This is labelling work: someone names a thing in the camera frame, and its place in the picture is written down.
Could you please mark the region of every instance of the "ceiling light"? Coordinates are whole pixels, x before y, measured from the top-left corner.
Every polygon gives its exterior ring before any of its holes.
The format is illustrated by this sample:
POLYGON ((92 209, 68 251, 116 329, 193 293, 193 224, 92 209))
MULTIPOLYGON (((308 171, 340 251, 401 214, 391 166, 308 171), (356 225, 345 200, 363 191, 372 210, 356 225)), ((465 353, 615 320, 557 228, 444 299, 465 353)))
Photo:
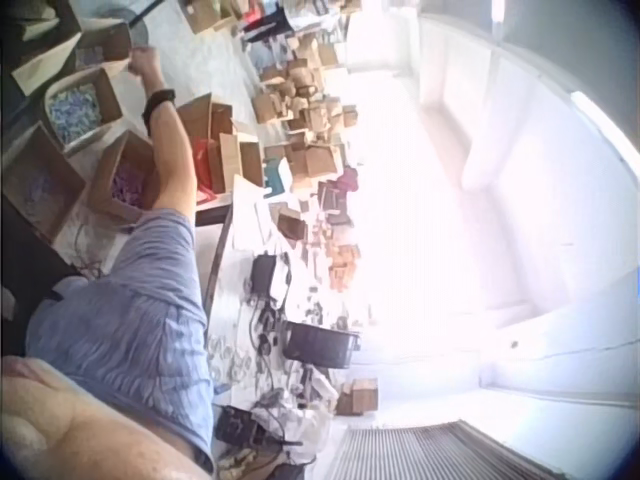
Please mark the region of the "ceiling light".
POLYGON ((609 140, 620 156, 627 162, 636 177, 640 179, 640 153, 626 135, 613 123, 595 103, 582 92, 573 92, 571 100, 574 105, 595 123, 602 135, 609 140))
POLYGON ((504 22, 504 9, 506 0, 491 1, 491 19, 493 23, 504 22))

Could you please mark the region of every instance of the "black wristband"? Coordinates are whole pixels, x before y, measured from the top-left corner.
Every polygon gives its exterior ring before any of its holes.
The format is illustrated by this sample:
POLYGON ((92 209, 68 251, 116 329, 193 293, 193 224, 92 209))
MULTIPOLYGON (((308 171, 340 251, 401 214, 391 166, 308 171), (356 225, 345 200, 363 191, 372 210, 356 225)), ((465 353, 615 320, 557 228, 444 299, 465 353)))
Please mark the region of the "black wristband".
POLYGON ((176 92, 170 88, 153 92, 147 99, 147 104, 144 107, 144 112, 142 113, 142 120, 144 120, 144 125, 145 127, 147 127, 147 135, 151 136, 151 114, 156 109, 156 107, 163 102, 174 103, 175 99, 176 92))

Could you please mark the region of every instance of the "hand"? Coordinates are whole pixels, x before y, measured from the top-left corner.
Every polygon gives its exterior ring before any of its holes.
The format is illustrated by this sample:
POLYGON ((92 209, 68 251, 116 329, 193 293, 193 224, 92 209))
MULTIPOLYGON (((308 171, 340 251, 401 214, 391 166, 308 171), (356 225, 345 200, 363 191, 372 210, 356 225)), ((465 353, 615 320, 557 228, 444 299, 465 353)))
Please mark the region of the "hand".
POLYGON ((144 89, 149 97, 153 92, 165 88, 160 57, 153 47, 136 47, 131 52, 129 71, 142 79, 144 89))

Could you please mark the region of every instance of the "workbench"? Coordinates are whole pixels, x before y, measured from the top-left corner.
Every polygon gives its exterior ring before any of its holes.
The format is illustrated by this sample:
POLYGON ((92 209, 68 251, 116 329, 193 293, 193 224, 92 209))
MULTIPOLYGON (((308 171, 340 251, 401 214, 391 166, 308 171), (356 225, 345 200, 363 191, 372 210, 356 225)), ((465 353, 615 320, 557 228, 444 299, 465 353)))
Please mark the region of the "workbench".
MULTIPOLYGON (((218 383, 233 385, 229 394, 216 403, 240 408, 248 408, 271 388, 267 372, 257 371, 256 353, 249 336, 251 319, 259 313, 248 295, 248 280, 256 255, 289 253, 292 282, 285 305, 288 320, 305 321, 312 286, 318 289, 314 298, 321 301, 327 317, 337 317, 342 311, 339 297, 317 284, 300 256, 277 230, 268 215, 268 202, 263 194, 263 189, 236 176, 233 203, 223 225, 196 228, 196 257, 208 318, 209 367, 218 383)), ((269 362, 274 385, 284 387, 294 367, 292 362, 285 364, 279 348, 274 349, 269 362)))

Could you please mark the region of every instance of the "paper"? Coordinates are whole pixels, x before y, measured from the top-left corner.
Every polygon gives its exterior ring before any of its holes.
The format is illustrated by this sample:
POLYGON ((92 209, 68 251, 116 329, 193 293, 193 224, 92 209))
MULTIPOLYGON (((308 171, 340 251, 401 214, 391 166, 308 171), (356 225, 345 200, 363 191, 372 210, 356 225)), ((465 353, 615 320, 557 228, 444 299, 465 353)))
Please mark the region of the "paper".
POLYGON ((264 189, 239 175, 233 183, 233 248, 263 253, 273 236, 275 225, 264 189))

